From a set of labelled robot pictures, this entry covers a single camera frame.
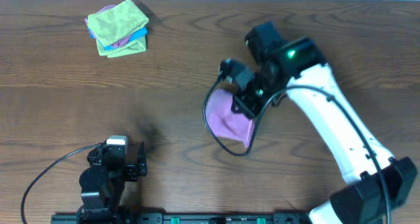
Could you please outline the purple microfibre cloth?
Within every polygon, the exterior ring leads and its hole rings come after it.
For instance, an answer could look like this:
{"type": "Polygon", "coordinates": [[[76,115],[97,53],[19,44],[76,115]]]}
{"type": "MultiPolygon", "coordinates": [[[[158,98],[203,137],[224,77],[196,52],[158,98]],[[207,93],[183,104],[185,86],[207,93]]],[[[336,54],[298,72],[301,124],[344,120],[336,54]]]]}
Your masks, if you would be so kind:
{"type": "Polygon", "coordinates": [[[207,123],[217,137],[240,141],[248,148],[255,124],[245,115],[233,113],[232,103],[231,92],[216,89],[205,109],[207,123]]]}

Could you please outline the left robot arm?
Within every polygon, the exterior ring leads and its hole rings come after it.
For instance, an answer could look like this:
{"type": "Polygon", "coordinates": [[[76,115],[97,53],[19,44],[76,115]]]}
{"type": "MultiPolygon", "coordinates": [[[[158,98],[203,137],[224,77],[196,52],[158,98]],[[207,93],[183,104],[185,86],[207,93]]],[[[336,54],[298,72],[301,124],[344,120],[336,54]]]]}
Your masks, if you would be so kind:
{"type": "Polygon", "coordinates": [[[79,178],[83,205],[77,210],[77,223],[135,223],[127,207],[121,206],[126,182],[136,182],[147,175],[144,143],[136,162],[126,161],[126,142],[121,145],[100,143],[88,153],[90,167],[79,178]]]}

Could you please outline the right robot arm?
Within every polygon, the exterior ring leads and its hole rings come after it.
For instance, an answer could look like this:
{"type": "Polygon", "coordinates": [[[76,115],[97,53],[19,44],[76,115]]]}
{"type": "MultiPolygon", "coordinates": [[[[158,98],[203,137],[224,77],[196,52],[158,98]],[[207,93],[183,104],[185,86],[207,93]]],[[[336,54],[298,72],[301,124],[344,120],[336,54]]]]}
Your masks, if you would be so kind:
{"type": "Polygon", "coordinates": [[[237,80],[232,110],[260,122],[264,111],[286,95],[312,122],[346,183],[309,211],[310,222],[390,223],[413,186],[414,163],[396,159],[364,125],[311,39],[286,41],[267,22],[254,27],[245,44],[260,70],[237,80]]]}

